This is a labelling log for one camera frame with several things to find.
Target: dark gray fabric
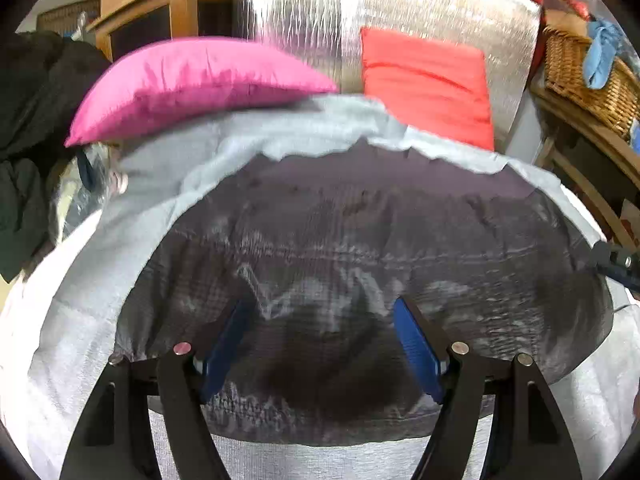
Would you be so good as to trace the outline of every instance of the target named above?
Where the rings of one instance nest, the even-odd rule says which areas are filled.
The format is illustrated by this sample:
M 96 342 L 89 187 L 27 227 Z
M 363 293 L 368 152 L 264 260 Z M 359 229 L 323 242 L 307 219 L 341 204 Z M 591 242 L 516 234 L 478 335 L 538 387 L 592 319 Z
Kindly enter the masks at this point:
M 411 294 L 485 355 L 532 354 L 557 381 L 609 333 L 610 295 L 557 206 L 505 167 L 476 174 L 357 143 L 321 158 L 254 158 L 185 212 L 127 298 L 116 350 L 190 340 L 244 266 L 260 300 L 213 433 L 347 445 L 430 434 L 391 307 Z

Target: blue cloth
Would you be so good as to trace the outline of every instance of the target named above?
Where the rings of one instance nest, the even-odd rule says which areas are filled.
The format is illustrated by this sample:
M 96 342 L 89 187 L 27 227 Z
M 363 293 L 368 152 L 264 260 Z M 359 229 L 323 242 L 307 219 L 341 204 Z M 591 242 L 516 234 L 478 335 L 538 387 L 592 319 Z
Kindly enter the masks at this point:
M 636 120 L 631 124 L 631 148 L 640 155 L 640 124 Z
M 394 303 L 394 326 L 422 390 L 441 404 L 445 391 L 440 384 L 440 362 L 402 298 Z
M 582 78 L 587 88 L 599 90 L 609 79 L 624 33 L 619 26 L 607 20 L 589 22 L 587 31 L 593 43 L 584 57 Z

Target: metal screw head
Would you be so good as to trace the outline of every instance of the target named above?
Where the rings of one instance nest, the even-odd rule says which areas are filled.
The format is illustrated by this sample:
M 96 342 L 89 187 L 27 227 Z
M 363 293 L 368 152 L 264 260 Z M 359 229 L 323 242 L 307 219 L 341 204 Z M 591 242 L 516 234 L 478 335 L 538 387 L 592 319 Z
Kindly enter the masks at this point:
M 178 343 L 174 346 L 174 354 L 185 355 L 191 352 L 191 345 L 187 342 Z
M 122 354 L 111 354 L 108 359 L 108 363 L 111 366 L 117 366 L 124 360 L 124 356 Z
M 518 354 L 518 362 L 523 366 L 531 366 L 533 359 L 529 354 Z
M 451 345 L 451 349 L 458 355 L 465 355 L 469 352 L 469 346 L 462 341 L 456 341 Z

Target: wooden cabinet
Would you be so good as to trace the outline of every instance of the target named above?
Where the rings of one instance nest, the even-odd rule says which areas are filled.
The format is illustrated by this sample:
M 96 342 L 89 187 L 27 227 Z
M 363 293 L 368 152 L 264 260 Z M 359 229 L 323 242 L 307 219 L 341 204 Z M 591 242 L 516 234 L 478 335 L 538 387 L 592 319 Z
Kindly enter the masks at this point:
M 232 0 L 100 0 L 100 18 L 87 30 L 115 61 L 155 41 L 230 36 Z

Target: red pillow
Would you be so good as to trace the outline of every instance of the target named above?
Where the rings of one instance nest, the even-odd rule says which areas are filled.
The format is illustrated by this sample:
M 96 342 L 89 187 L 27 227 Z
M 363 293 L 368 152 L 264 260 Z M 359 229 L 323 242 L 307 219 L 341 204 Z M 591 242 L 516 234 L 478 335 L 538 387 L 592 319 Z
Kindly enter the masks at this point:
M 360 34 L 365 95 L 405 124 L 494 149 L 481 50 L 379 28 L 363 27 Z

